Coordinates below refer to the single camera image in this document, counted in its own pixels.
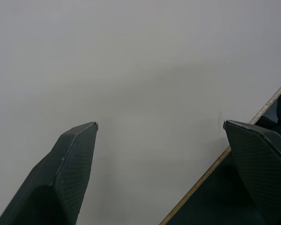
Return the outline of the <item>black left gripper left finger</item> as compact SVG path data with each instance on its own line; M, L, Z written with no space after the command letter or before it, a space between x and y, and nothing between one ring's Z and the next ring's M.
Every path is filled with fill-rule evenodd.
M30 171L0 225L74 225L89 183L97 122L63 133Z

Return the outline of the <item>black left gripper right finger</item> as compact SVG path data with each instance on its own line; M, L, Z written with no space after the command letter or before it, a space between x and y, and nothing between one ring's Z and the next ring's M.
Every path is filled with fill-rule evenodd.
M233 120L223 128L238 174L268 225L281 225L281 136Z

